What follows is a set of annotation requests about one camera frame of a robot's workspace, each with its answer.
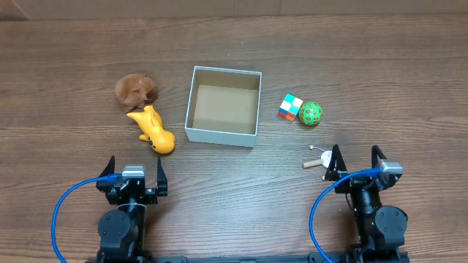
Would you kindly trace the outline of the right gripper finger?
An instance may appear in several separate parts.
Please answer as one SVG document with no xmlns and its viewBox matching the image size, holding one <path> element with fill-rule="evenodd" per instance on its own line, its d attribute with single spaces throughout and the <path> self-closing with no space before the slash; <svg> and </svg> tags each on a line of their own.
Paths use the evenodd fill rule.
<svg viewBox="0 0 468 263">
<path fill-rule="evenodd" d="M 386 159 L 385 154 L 380 150 L 378 145 L 373 145 L 371 148 L 371 166 L 376 168 L 379 160 Z"/>
<path fill-rule="evenodd" d="M 339 146 L 332 148 L 331 160 L 325 173 L 325 180 L 338 181 L 347 175 L 347 167 L 344 163 Z"/>
</svg>

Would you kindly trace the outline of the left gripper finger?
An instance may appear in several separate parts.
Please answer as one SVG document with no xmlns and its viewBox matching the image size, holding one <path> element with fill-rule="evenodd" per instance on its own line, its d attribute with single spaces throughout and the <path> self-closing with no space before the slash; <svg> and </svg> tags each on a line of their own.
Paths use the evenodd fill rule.
<svg viewBox="0 0 468 263">
<path fill-rule="evenodd" d="M 99 191 L 109 191 L 114 186 L 115 181 L 108 179 L 108 177 L 115 172 L 115 166 L 115 156 L 111 156 L 106 168 L 104 168 L 99 176 L 99 178 L 106 178 L 106 180 L 101 180 L 96 183 L 96 187 Z"/>
<path fill-rule="evenodd" d="M 156 174 L 156 183 L 157 183 L 157 195 L 159 197 L 166 197 L 168 194 L 168 184 L 167 177 L 162 168 L 161 158 L 157 160 L 157 174 Z"/>
</svg>

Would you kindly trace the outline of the yellow toy whale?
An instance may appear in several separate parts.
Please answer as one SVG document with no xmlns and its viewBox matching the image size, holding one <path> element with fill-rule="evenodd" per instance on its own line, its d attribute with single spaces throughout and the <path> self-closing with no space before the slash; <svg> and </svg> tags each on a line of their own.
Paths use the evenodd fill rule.
<svg viewBox="0 0 468 263">
<path fill-rule="evenodd" d="M 127 113 L 127 117 L 140 127 L 139 140 L 147 142 L 155 152 L 169 154 L 174 150 L 175 135 L 164 129 L 162 118 L 152 105 L 145 106 L 142 112 Z"/>
</svg>

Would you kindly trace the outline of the colourful puzzle cube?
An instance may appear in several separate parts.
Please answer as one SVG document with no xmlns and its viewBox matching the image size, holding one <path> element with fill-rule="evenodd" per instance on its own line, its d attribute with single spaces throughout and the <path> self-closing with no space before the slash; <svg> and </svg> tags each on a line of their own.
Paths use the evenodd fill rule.
<svg viewBox="0 0 468 263">
<path fill-rule="evenodd" d="M 300 110 L 303 101 L 291 94 L 286 94 L 283 102 L 280 105 L 278 116 L 293 122 Z"/>
</svg>

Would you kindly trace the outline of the brown plush toy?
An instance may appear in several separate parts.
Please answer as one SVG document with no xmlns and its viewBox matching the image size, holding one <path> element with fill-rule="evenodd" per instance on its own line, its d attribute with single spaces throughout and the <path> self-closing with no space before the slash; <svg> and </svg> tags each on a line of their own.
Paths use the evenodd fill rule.
<svg viewBox="0 0 468 263">
<path fill-rule="evenodd" d="M 144 108 L 159 95 L 156 82 L 143 73 L 132 73 L 122 77 L 116 82 L 114 89 L 117 99 L 127 113 Z"/>
</svg>

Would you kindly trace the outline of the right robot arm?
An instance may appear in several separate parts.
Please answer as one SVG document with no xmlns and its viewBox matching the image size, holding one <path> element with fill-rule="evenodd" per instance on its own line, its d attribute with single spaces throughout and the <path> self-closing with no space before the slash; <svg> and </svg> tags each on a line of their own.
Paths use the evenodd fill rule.
<svg viewBox="0 0 468 263">
<path fill-rule="evenodd" d="M 358 244 L 339 257 L 340 262 L 408 262 L 399 252 L 404 244 L 408 216 L 398 207 L 384 206 L 380 192 L 393 187 L 403 174 L 403 166 L 387 159 L 378 146 L 371 149 L 371 167 L 377 175 L 355 174 L 335 187 L 345 194 L 353 209 L 358 229 Z"/>
</svg>

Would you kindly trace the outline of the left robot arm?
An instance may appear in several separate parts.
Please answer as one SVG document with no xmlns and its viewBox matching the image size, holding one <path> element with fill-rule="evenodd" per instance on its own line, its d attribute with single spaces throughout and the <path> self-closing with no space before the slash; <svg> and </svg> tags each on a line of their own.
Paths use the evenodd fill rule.
<svg viewBox="0 0 468 263">
<path fill-rule="evenodd" d="M 152 253 L 143 246 L 147 206 L 155 205 L 158 197 L 168 194 L 161 160 L 157 160 L 155 188 L 146 187 L 146 168 L 142 164 L 128 164 L 116 179 L 112 179 L 115 166 L 115 157 L 112 156 L 96 184 L 108 202 L 117 206 L 99 220 L 100 248 L 96 261 L 155 262 Z"/>
</svg>

